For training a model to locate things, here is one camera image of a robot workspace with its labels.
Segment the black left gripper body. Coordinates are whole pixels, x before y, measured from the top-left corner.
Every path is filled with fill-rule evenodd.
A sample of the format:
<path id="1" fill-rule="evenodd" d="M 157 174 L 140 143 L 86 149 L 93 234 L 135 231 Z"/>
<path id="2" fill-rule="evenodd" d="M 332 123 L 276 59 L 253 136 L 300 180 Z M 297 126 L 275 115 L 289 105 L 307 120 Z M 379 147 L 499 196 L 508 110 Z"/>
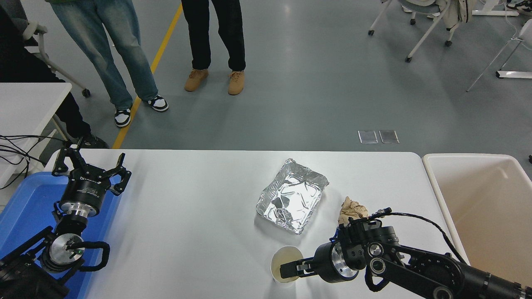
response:
<path id="1" fill-rule="evenodd" d="M 103 175 L 69 174 L 69 182 L 59 201 L 62 211 L 100 211 L 110 178 Z"/>

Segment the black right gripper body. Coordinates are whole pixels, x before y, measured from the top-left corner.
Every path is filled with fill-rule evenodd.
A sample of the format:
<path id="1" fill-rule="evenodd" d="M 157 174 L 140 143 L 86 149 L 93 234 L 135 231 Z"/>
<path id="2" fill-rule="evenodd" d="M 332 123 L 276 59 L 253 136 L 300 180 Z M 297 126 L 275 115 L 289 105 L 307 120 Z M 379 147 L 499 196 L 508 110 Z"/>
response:
<path id="1" fill-rule="evenodd" d="M 344 259 L 339 242 L 324 243 L 314 253 L 313 270 L 329 283 L 343 281 Z"/>

